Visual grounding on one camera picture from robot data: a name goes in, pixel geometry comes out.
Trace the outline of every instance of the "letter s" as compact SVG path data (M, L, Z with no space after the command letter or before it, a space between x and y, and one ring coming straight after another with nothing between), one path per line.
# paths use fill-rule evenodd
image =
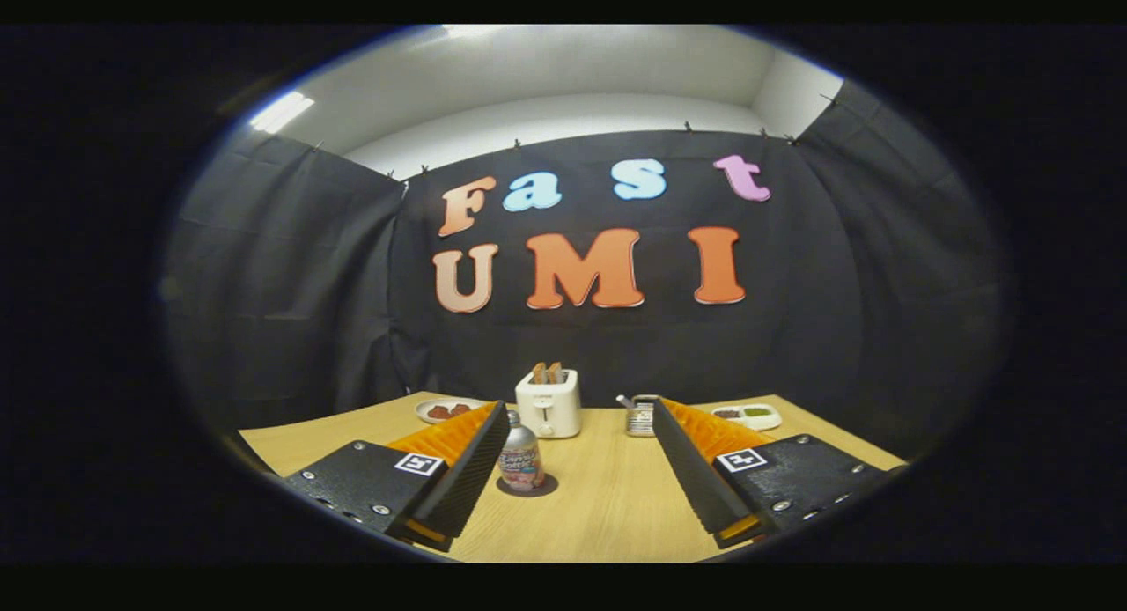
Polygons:
M611 167L611 177L619 180L614 194L623 200L651 200L665 193L665 167L654 159L623 160Z

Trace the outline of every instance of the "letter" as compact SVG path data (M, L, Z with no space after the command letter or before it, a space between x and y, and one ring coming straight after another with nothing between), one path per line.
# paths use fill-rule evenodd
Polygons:
M611 167L619 180L614 194L623 200L651 200L665 193L665 167L657 160L623 160Z
M505 197L502 206L509 213L527 211L530 206L551 209L551 206L559 204L560 200L564 200L564 196L556 189L557 185L559 185L559 178L548 171L521 175L508 185L508 189L513 193Z
M755 186L755 180L752 178L752 174L760 172L760 168L744 162L744 158L740 158L739 154L729 154L727 158L712 162L712 166L717 169L724 169L725 175L728 175L731 191L748 202L766 202L771 197L771 189L765 186Z
M473 218L467 215L465 211L474 211L474 213L481 211L486 197L478 192L491 191L496 185L497 180L486 177L443 193L442 198L446 201L446 221L438 229L438 237L450 237L473 225Z
M701 286L693 298L706 306L722 306L744 300L746 292L736 283L736 262L731 246L739 233L729 227L694 227L689 239L701 251Z
M633 246L641 236L630 229L604 230L595 238L587 257L579 258L564 234L539 234L526 246L535 255L535 291L529 296L533 310L554 310L564 304L556 292L556 278L571 304L587 300L598 278L598 291L591 302L600 308L636 308L645 301L635 285Z
M438 303L452 312L470 315L486 307L492 296L492 255L496 243L482 243L470 249L473 259L473 293L463 296L458 291L458 263L462 250L446 250L434 256L434 289Z

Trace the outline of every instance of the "toaster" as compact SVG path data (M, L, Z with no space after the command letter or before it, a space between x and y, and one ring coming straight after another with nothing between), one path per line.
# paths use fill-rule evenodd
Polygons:
M535 371L516 386L516 409L521 424L541 439L574 437L579 434L579 374L571 369L559 371L554 383L535 383Z

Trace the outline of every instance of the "white plate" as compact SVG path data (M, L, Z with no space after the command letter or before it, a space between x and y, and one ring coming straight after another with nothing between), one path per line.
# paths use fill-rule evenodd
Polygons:
M416 405L415 415L418 415L419 419L423 419L423 422L426 422L427 424L440 424L446 422L446 419L435 419L427 416L427 413L434 407L446 407L446 410L453 410L453 408L458 405L465 405L470 407L470 410L473 410L478 407L485 406L486 404L481 400L471 400L469 398L436 398Z
M745 408L763 408L771 411L771 415L756 415L754 417L748 417L744 415ZM771 405L744 405L744 406L728 406L728 407L716 407L712 409L712 415L716 415L719 410L736 410L739 413L739 417L726 417L728 422L735 422L736 424L743 424L744 426L751 428L752 431L769 431L771 428L778 427L782 423L782 416L779 411Z

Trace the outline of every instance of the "letter m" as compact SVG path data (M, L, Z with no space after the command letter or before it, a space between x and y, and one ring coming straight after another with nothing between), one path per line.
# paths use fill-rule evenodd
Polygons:
M580 258L564 234L539 234L526 246L535 255L535 291L529 296L534 310L554 310L564 304L564 296L556 291L556 282L571 304L579 307L587 300L595 280L598 291L591 302L600 308L635 308L645 301L635 285L633 246L640 238L630 229L604 230L595 238L591 251Z

